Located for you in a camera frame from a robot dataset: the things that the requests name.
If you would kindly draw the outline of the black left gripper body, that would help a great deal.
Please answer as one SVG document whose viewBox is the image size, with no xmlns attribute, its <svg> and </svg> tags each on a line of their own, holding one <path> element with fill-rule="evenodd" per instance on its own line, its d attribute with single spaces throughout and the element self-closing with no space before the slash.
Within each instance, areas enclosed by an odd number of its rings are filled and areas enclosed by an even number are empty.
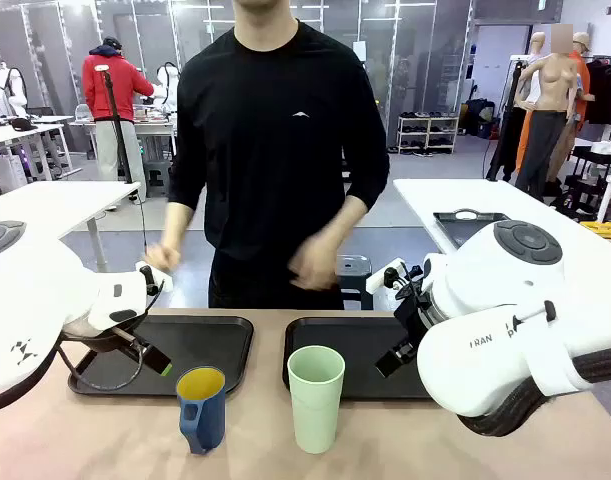
<svg viewBox="0 0 611 480">
<path fill-rule="evenodd" d="M 137 349 L 146 353 L 150 347 L 150 343 L 135 332 L 139 325 L 140 322 L 124 322 L 103 331 L 96 337 L 83 337 L 64 333 L 63 340 L 82 343 L 97 353 L 119 350 L 129 358 L 137 359 L 139 356 Z"/>
</svg>

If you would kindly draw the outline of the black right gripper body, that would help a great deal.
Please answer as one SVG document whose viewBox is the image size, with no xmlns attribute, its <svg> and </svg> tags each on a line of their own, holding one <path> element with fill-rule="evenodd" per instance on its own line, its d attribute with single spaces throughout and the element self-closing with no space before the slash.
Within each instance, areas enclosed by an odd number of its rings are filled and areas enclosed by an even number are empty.
<svg viewBox="0 0 611 480">
<path fill-rule="evenodd" d="M 394 310 L 394 317 L 405 328 L 406 342 L 417 348 L 427 331 L 433 326 L 428 310 L 431 302 L 427 293 L 418 294 L 415 291 L 395 295 L 400 303 Z"/>
</svg>

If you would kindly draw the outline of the person's right hand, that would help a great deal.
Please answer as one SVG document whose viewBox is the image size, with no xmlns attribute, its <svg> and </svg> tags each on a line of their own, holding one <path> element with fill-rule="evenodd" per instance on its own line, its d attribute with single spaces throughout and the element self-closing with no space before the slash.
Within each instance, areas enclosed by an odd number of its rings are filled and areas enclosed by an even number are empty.
<svg viewBox="0 0 611 480">
<path fill-rule="evenodd" d="M 143 261 L 160 271 L 171 273 L 180 263 L 181 254 L 177 245 L 157 243 L 147 247 Z"/>
</svg>

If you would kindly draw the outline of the person's left hand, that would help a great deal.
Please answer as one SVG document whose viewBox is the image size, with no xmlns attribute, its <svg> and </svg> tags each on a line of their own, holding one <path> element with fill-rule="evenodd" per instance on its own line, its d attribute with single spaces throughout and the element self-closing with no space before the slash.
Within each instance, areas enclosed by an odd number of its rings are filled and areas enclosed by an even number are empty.
<svg viewBox="0 0 611 480">
<path fill-rule="evenodd" d="M 338 239 L 330 233 L 317 233 L 306 239 L 288 266 L 294 274 L 291 283 L 304 290 L 322 291 L 336 283 Z"/>
</svg>

